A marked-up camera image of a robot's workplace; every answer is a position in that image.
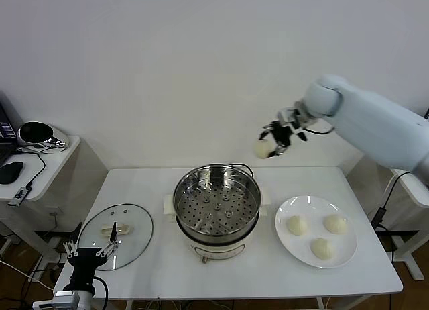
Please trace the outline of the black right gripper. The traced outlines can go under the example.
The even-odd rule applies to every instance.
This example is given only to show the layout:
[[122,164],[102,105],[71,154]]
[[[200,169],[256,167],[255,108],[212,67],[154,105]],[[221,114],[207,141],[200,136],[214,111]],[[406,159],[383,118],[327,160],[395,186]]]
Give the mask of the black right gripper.
[[290,137],[292,135],[296,135],[302,139],[301,132],[296,131],[298,128],[299,125],[296,122],[282,125],[279,121],[273,121],[262,128],[258,140],[265,140],[266,137],[271,136],[272,140],[274,140],[277,145],[269,153],[269,157],[281,156],[291,144]]

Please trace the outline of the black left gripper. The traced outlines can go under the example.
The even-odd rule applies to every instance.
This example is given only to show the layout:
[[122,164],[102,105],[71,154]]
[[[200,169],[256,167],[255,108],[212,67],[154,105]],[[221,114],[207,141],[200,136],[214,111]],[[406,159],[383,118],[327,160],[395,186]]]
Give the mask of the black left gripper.
[[68,263],[74,268],[69,283],[63,290],[95,292],[93,280],[96,269],[104,265],[107,262],[107,256],[111,256],[119,247],[119,241],[117,240],[117,223],[113,223],[109,243],[101,249],[78,248],[81,228],[82,222],[77,225],[76,229],[70,234],[68,240],[63,243]]

